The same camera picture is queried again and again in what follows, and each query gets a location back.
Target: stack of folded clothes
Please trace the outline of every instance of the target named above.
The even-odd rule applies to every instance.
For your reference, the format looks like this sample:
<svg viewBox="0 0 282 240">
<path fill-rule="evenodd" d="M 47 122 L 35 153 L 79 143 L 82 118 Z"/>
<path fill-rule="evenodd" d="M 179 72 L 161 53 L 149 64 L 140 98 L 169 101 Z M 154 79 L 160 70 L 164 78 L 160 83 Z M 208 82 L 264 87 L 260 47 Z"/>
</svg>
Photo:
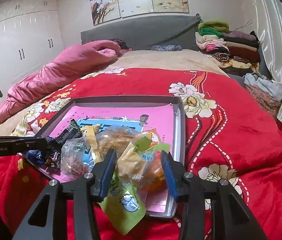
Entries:
<svg viewBox="0 0 282 240">
<path fill-rule="evenodd" d="M 200 23 L 195 37 L 197 46 L 217 60 L 225 73 L 244 76 L 260 68 L 260 45 L 254 35 L 230 32 L 227 23 L 212 21 Z"/>
</svg>

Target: pink comforter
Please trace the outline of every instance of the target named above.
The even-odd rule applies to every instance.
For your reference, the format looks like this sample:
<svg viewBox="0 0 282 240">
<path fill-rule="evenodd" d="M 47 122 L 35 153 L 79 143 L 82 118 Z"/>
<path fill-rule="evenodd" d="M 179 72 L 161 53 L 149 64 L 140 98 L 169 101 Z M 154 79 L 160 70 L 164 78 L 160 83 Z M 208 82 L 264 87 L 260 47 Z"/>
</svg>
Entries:
<svg viewBox="0 0 282 240">
<path fill-rule="evenodd" d="M 39 73 L 9 89 L 7 99 L 0 104 L 0 124 L 44 96 L 117 59 L 120 50 L 113 41 L 93 41 L 65 49 Z"/>
</svg>

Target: red blanket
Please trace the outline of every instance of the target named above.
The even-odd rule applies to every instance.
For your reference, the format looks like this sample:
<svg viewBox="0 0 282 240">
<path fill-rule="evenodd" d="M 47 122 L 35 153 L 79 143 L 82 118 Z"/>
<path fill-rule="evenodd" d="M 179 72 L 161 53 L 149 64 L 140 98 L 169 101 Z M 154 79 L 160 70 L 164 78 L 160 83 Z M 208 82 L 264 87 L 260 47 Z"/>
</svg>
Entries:
<svg viewBox="0 0 282 240">
<path fill-rule="evenodd" d="M 30 109 L 15 133 L 36 133 L 70 98 L 104 95 L 181 96 L 187 117 L 187 170 L 202 179 L 228 179 L 268 238 L 282 239 L 282 132 L 247 91 L 225 76 L 160 69 L 92 73 Z M 19 159 L 19 155 L 0 158 L 0 214 L 12 233 L 47 183 Z M 69 202 L 69 239 L 74 239 L 72 208 Z M 209 239 L 209 200 L 205 209 Z M 95 211 L 103 240 L 177 239 L 182 223 L 180 213 L 167 221 L 144 218 L 122 236 L 98 206 Z"/>
</svg>

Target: white wall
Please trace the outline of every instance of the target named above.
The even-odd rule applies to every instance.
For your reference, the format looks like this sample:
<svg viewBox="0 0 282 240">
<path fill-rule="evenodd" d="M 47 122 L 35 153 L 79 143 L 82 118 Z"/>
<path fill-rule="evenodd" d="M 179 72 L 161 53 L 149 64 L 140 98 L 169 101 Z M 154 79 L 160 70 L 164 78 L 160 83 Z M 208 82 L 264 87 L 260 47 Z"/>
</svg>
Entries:
<svg viewBox="0 0 282 240">
<path fill-rule="evenodd" d="M 65 47 L 80 44 L 81 32 L 95 28 L 92 22 L 90 0 L 57 0 L 57 4 Z M 190 15 L 199 13 L 204 21 L 222 20 L 228 22 L 230 30 L 244 25 L 249 20 L 243 16 L 242 0 L 188 0 L 188 5 Z"/>
</svg>

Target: green snack wrapper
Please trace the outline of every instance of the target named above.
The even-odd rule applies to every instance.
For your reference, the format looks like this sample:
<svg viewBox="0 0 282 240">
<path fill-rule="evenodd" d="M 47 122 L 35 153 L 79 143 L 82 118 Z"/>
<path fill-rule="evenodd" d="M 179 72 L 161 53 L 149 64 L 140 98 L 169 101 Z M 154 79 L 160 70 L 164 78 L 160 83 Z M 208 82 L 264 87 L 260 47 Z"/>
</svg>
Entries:
<svg viewBox="0 0 282 240">
<path fill-rule="evenodd" d="M 136 188 L 122 184 L 114 173 L 108 196 L 99 203 L 110 222 L 126 235 L 145 216 L 146 208 L 136 195 Z"/>
</svg>

